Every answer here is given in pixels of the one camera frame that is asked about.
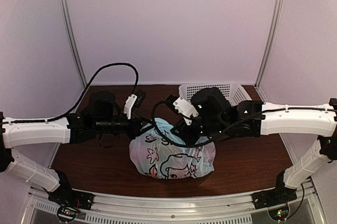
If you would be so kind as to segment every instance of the white backdrop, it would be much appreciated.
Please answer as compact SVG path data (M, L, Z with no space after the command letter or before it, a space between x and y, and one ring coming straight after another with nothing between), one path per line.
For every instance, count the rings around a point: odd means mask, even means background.
M0 0L0 111L13 118L52 117L67 111L82 90L59 0ZM54 144L18 148L48 165ZM0 174L1 224L18 223L29 191Z
M86 78L129 62L143 84L254 83L275 0L68 0ZM95 84L130 84L131 70Z
M337 97L337 0L284 0L262 89L281 104L324 104ZM288 135L297 158L316 136ZM335 224L337 164L313 176L328 222Z

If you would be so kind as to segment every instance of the basket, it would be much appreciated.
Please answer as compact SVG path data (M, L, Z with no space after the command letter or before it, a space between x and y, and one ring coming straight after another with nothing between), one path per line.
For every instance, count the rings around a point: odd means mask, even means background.
M184 99L190 101L192 96L199 90L206 87L217 87L222 92L223 96L236 106L244 100L252 100L246 90L237 82L227 81L222 84L211 83L197 83L197 84L184 84L179 87L179 95Z

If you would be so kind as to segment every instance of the wooden table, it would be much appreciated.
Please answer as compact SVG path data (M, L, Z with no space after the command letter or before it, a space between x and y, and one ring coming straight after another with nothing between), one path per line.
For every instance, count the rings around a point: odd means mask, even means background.
M147 96L136 112L150 118L153 105L170 94L178 95L175 85L139 86ZM252 86L245 86L252 99L260 99ZM93 86L85 95L79 110L88 103L91 93L109 90L123 106L131 86ZM180 116L160 107L158 117L175 123ZM102 138L105 145L116 142L114 136ZM121 136L115 147L105 149L97 140L79 145L61 145L53 168L65 172L75 189L104 194L137 197L193 197L235 194L275 186L276 175L290 167L291 161L279 135L233 139L216 144L214 169L197 179L161 180L138 173L129 158L130 139Z

